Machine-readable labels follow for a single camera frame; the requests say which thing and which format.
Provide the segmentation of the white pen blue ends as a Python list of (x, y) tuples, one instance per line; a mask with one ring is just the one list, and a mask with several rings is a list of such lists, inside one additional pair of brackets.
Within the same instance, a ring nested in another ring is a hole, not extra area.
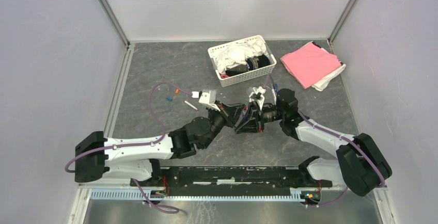
[(273, 85), (273, 90), (274, 90), (275, 94), (278, 94), (277, 84), (273, 83), (272, 85)]

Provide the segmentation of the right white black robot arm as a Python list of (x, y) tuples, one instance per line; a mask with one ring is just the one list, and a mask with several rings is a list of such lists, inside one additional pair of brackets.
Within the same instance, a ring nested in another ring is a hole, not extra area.
[(266, 123), (279, 122), (286, 136), (312, 144), (334, 156), (326, 160), (311, 158), (298, 173), (299, 182), (311, 187), (319, 180), (345, 185), (358, 196), (384, 187), (393, 174), (392, 168), (368, 134), (345, 134), (318, 124), (298, 108), (291, 89), (274, 91), (275, 103), (268, 103), (265, 89), (252, 87), (247, 91), (248, 106), (235, 132), (261, 133)]

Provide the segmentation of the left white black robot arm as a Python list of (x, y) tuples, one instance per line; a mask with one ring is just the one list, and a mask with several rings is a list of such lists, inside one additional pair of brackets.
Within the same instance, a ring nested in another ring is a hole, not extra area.
[(162, 181), (159, 159), (182, 159), (206, 149), (224, 127), (235, 127), (244, 104), (216, 102), (207, 117), (196, 117), (183, 127), (156, 137), (118, 139), (94, 131), (75, 147), (74, 180), (90, 183), (100, 179), (136, 179), (149, 186)]

